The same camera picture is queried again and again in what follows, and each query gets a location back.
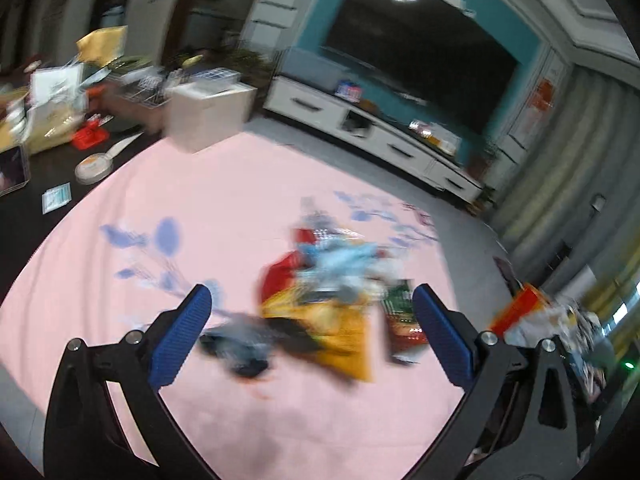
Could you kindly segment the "yellow chip bag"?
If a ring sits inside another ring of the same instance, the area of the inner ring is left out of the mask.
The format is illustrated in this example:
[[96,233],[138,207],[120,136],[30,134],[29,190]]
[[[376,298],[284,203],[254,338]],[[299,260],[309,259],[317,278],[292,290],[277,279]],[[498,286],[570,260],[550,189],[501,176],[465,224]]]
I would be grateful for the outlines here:
[[352,304],[337,299],[304,304],[299,289],[289,287],[263,301],[260,310],[286,352],[350,380],[370,382],[368,303],[360,295]]

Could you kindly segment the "light blue face mask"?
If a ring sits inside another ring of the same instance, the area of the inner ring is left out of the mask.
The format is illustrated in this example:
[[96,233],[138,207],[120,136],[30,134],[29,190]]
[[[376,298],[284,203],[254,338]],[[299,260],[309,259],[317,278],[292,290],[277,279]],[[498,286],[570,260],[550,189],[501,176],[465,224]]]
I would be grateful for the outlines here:
[[302,267],[296,278],[319,292],[360,289],[370,266],[378,258],[378,245],[329,238],[316,244],[300,244]]

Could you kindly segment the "green red snack wrapper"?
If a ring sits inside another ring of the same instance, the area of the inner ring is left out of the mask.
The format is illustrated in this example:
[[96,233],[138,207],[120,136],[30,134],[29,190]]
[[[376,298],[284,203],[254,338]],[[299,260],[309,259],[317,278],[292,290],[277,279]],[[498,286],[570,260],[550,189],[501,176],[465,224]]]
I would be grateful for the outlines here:
[[413,310],[411,283],[401,280],[387,289],[381,306],[390,359],[404,365],[418,364],[428,341]]

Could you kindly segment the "black crumpled wrapper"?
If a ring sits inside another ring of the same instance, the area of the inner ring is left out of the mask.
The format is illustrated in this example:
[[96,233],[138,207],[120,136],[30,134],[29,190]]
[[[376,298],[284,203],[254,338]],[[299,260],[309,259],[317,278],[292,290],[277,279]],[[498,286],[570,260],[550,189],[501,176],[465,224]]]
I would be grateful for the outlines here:
[[232,314],[221,324],[206,328],[198,337],[202,349],[221,360],[233,375],[253,379],[268,370],[278,340],[276,333],[258,318]]

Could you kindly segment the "orange red gift box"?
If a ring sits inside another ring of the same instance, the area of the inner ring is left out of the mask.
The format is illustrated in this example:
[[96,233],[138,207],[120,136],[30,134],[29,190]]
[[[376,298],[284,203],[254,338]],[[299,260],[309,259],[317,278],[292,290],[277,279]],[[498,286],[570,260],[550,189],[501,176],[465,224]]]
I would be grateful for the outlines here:
[[544,308],[548,299],[536,287],[525,284],[512,300],[492,319],[488,330],[502,338],[521,318]]

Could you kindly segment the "pink floral table cloth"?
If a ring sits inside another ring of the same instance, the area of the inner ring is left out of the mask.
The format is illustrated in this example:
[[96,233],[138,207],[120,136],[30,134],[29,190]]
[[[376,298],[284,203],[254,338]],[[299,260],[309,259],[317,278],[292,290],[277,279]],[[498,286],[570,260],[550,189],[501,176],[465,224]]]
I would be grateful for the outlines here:
[[[1,307],[1,413],[41,460],[43,415],[66,342],[109,344],[174,308],[196,283],[255,312],[266,267],[293,245],[306,204],[367,240],[397,244],[402,276],[431,285],[478,328],[509,299],[495,235],[480,220],[365,159],[266,122],[196,154],[160,141],[54,215]],[[193,352],[163,392],[186,435],[227,479],[399,479],[461,393],[431,354],[386,356],[369,312],[370,382],[348,384],[277,353],[262,378]]]

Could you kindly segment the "potted plant by cabinet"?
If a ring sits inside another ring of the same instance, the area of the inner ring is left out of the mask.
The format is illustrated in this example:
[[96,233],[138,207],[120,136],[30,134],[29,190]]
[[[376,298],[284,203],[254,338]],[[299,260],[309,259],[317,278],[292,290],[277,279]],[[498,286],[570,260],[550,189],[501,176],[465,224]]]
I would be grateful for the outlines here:
[[472,203],[474,214],[481,214],[487,208],[491,208],[495,203],[494,198],[496,189],[489,185],[485,185],[480,195]]

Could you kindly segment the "striped window curtain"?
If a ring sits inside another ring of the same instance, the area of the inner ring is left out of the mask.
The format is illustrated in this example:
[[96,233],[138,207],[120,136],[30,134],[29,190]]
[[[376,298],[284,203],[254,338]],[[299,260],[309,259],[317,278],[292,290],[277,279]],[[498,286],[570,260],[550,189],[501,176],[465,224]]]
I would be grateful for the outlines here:
[[489,224],[516,276],[549,295],[589,270],[620,283],[639,258],[639,91],[576,66]]

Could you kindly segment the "white small cabinet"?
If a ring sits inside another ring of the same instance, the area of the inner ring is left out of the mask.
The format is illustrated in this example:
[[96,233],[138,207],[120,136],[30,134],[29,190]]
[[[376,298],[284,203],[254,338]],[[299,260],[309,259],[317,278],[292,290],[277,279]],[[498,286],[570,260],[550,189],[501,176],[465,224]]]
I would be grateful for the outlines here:
[[207,93],[195,84],[182,84],[170,92],[163,135],[178,150],[197,153],[244,129],[256,89],[238,82],[228,90]]

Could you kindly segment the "white tv cabinet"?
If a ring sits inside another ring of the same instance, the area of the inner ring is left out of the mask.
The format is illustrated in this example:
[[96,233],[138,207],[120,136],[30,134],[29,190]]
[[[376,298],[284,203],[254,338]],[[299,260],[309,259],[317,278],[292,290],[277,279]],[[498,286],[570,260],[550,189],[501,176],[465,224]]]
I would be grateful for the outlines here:
[[333,136],[467,203],[474,202],[482,192],[480,182],[412,134],[288,77],[273,78],[264,110]]

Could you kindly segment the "black television screen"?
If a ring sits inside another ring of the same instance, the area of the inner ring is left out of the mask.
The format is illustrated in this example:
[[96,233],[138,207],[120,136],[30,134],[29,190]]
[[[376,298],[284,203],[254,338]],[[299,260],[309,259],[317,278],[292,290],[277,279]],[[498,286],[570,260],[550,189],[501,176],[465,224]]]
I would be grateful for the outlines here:
[[518,61],[444,0],[344,0],[323,47],[482,132]]

